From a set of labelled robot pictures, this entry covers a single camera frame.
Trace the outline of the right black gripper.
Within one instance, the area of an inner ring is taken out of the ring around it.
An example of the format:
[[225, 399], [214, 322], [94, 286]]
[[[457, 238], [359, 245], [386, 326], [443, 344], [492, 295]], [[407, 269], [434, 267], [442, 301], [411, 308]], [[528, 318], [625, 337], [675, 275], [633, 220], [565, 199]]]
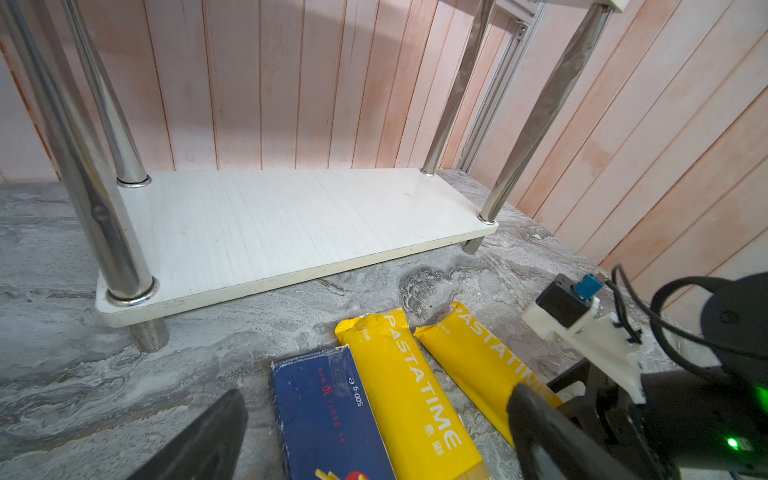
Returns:
[[548, 383], [555, 393], [585, 387], [559, 406], [563, 415], [527, 385], [516, 385], [507, 415], [522, 477], [678, 479], [682, 469], [699, 469], [766, 478], [764, 389], [711, 383], [686, 370], [640, 380], [645, 399], [637, 403], [583, 359]]

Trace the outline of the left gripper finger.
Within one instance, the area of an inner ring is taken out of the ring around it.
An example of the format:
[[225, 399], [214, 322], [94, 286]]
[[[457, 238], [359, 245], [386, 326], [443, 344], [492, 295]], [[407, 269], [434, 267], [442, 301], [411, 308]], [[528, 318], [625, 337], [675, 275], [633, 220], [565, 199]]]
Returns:
[[247, 430], [243, 395], [231, 389], [130, 475], [132, 479], [231, 479]]

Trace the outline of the yellow Pastatime spaghetti bag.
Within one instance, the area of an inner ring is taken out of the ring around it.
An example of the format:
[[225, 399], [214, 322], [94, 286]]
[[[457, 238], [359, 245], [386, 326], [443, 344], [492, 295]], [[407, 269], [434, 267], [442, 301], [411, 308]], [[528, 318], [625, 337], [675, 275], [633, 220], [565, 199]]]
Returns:
[[523, 384], [558, 408], [564, 401], [460, 302], [440, 322], [415, 329], [414, 336], [475, 407], [509, 442], [507, 405]]
[[400, 308], [341, 321], [398, 479], [492, 477]]

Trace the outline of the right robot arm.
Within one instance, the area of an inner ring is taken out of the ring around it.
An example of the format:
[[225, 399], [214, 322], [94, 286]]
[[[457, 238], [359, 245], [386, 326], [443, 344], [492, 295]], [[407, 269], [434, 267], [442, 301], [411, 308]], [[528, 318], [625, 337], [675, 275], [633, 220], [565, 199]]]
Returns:
[[[697, 286], [709, 293], [692, 342], [716, 364], [686, 359], [670, 343], [680, 329], [662, 316], [667, 299]], [[581, 359], [549, 384], [585, 391], [552, 407], [525, 385], [507, 403], [520, 470], [526, 479], [676, 479], [682, 469], [767, 475], [767, 277], [684, 277], [639, 308], [674, 369], [645, 373], [642, 339], [628, 320], [637, 301], [624, 269], [609, 278], [556, 277], [524, 312], [543, 339], [559, 337]]]

